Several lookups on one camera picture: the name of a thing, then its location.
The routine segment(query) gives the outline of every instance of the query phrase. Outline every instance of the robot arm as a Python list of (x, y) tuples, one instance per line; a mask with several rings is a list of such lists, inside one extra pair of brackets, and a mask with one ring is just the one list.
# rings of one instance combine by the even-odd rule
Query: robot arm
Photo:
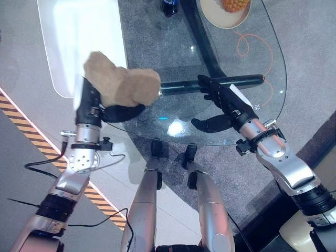
[[(314, 228), (310, 235), (317, 250), (335, 252), (336, 199), (311, 168), (293, 154), (275, 120), (261, 123), (247, 99), (235, 87), (221, 86), (206, 76), (198, 79), (201, 92), (207, 94), (204, 98), (213, 100), (224, 112), (220, 119), (216, 116), (216, 123), (220, 121), (223, 125), (217, 131), (233, 127), (245, 138), (237, 141), (239, 154), (256, 153), (258, 161), (272, 173)], [(193, 119), (192, 123), (199, 130), (209, 132), (215, 128), (213, 120)]]
[(11, 252), (63, 251), (63, 244), (53, 237), (63, 235), (67, 228), (67, 220), (89, 183), (90, 172), (98, 169), (96, 152), (112, 150), (109, 139), (99, 140), (101, 121), (129, 120), (144, 109), (143, 105), (134, 108), (122, 106), (102, 108), (100, 93), (85, 78), (80, 95), (80, 105), (76, 111), (76, 132), (61, 133), (65, 141), (68, 141), (68, 137), (75, 136), (67, 169), (59, 175), (38, 211), (20, 231)]

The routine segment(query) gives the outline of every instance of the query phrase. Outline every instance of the plate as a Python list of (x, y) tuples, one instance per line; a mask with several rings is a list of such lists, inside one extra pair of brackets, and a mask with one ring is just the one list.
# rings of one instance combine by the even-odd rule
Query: plate
[(222, 0), (201, 0), (201, 8), (211, 24), (221, 29), (232, 29), (246, 19), (251, 8), (251, 1), (244, 9), (233, 13), (224, 10)]

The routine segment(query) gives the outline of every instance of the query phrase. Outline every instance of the black joint ring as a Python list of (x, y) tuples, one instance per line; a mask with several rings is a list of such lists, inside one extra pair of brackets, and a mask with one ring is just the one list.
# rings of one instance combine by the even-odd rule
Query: black joint ring
[(71, 145), (72, 149), (90, 149), (90, 150), (100, 150), (101, 146), (96, 144), (82, 144), (74, 143)]
[(271, 135), (277, 135), (277, 134), (278, 134), (278, 131), (276, 129), (270, 129), (270, 130), (264, 131), (263, 133), (257, 135), (255, 138), (253, 138), (250, 141), (250, 144), (252, 146), (256, 146), (257, 143), (260, 142), (262, 139), (267, 138)]

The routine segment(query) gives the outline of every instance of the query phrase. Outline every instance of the glass table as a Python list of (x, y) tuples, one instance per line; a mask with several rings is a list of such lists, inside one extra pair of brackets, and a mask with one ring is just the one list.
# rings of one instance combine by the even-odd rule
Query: glass table
[(156, 0), (119, 0), (119, 10), (128, 68), (157, 71), (163, 95), (138, 117), (116, 127), (169, 142), (235, 144), (240, 136), (233, 129), (209, 134), (191, 124), (192, 118), (205, 120), (221, 114), (202, 93), (164, 94), (169, 87), (194, 85), (198, 74), (214, 78), (260, 75), (261, 84), (239, 88), (261, 121), (279, 116), (286, 95), (286, 69), (262, 0), (252, 1), (248, 17), (234, 29), (212, 25), (200, 0), (180, 1), (178, 13), (170, 18)]
[[(233, 129), (209, 134), (191, 124), (192, 118), (221, 114), (199, 92), (199, 74), (236, 84), (261, 121), (276, 119), (285, 100), (286, 69), (262, 0), (252, 0), (248, 17), (234, 29), (212, 25), (200, 1), (205, 0), (182, 0), (177, 14), (166, 18), (160, 0), (38, 0), (55, 90), (71, 98), (75, 82), (82, 82), (75, 76), (84, 75), (83, 63), (99, 50), (117, 66), (152, 68), (161, 77), (157, 101), (136, 118), (114, 124), (129, 133), (176, 143), (234, 144), (240, 135)], [(220, 0), (207, 1), (220, 8)]]

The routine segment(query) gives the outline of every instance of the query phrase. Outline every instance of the sponge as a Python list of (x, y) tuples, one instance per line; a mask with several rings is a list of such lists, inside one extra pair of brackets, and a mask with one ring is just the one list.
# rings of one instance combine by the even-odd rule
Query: sponge
[(85, 77), (100, 92), (104, 107), (151, 105), (159, 96), (160, 76), (152, 69), (116, 67), (104, 54), (94, 51), (84, 63)]

